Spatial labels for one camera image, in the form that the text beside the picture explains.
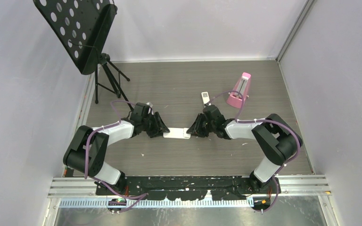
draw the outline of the gray wood grain floor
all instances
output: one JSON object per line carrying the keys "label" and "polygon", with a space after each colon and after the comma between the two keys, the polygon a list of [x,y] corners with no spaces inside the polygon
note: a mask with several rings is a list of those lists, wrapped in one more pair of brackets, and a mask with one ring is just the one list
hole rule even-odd
{"label": "gray wood grain floor", "polygon": [[[167,127],[188,128],[203,105],[200,93],[210,97],[234,87],[243,72],[252,75],[250,98],[240,119],[263,118],[279,114],[298,131],[287,90],[275,61],[234,62],[176,62],[116,64],[130,82],[121,80],[121,86],[131,102],[151,102]],[[99,82],[110,87],[103,70]],[[116,96],[103,88],[98,90],[99,104],[92,102],[87,125],[107,125],[118,120],[110,101]],[[227,95],[214,104],[226,118],[238,112],[225,103]],[[122,117],[128,106],[117,103]],[[108,147],[105,161],[126,175],[248,175],[264,157],[254,140],[209,138],[189,140],[149,138],[145,132]],[[310,174],[305,149],[300,156],[283,169],[281,174]]]}

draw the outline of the tripod leg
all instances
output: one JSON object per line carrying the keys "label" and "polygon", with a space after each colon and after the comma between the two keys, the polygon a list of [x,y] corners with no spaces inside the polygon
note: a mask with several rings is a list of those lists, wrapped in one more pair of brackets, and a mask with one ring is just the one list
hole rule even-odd
{"label": "tripod leg", "polygon": [[114,68],[116,69],[116,71],[118,71],[127,81],[130,81],[130,78],[128,78],[127,76],[125,76],[125,74],[124,74],[122,71],[120,71],[120,69],[118,69],[112,62],[108,61],[108,63],[109,63],[110,65],[112,65],[112,67],[114,67]]}
{"label": "tripod leg", "polygon": [[120,98],[120,92],[117,90],[118,84],[117,84],[117,81],[115,80],[112,72],[108,68],[107,64],[102,65],[102,67],[103,67],[103,70],[105,70],[105,74],[107,76],[107,79],[109,79],[109,82],[112,85],[113,90],[117,95],[117,98]]}
{"label": "tripod leg", "polygon": [[[103,69],[106,72],[107,78],[109,78],[110,83],[112,84],[113,88],[115,89],[115,91],[117,92],[116,87],[118,87],[118,91],[119,93],[117,93],[117,96],[119,96],[120,94],[124,97],[125,101],[128,101],[128,98],[125,96],[123,90],[121,89],[120,85],[118,84],[118,82],[116,81],[115,77],[113,76],[113,74],[110,72],[107,64],[102,65]],[[128,106],[130,107],[131,111],[134,110],[134,108],[131,106],[131,104],[128,104]]]}
{"label": "tripod leg", "polygon": [[96,66],[95,70],[95,103],[99,103],[98,101],[98,66]]}

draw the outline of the black music stand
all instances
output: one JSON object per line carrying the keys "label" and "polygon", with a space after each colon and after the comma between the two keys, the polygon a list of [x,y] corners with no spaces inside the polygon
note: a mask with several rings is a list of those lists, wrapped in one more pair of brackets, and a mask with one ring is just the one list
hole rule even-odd
{"label": "black music stand", "polygon": [[[109,0],[33,0],[37,9],[41,12],[75,66],[81,74],[95,72],[95,103],[98,103],[98,86],[101,86],[117,95],[123,95],[120,87],[120,75],[127,81],[130,79],[120,71],[112,62],[110,56],[102,53],[107,35],[117,14],[117,6]],[[98,64],[103,70],[113,90],[98,83]],[[111,73],[107,64],[117,70],[119,82]]]}

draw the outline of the white wall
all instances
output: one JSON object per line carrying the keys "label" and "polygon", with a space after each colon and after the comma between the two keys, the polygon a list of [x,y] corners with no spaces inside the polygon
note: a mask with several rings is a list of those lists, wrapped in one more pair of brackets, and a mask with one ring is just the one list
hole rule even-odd
{"label": "white wall", "polygon": [[39,225],[86,80],[32,0],[0,1],[0,226]]}
{"label": "white wall", "polygon": [[362,1],[317,1],[281,68],[342,225],[362,225]]}
{"label": "white wall", "polygon": [[115,61],[275,58],[306,0],[116,0]]}

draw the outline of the small white device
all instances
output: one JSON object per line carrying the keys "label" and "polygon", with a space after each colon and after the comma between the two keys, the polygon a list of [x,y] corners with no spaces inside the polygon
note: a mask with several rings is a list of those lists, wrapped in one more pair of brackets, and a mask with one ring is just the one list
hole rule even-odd
{"label": "small white device", "polygon": [[188,128],[169,128],[169,133],[163,133],[164,138],[189,139],[191,134],[187,134]]}
{"label": "small white device", "polygon": [[203,100],[203,107],[206,107],[205,104],[207,104],[210,101],[209,93],[208,92],[202,92],[202,100]]}

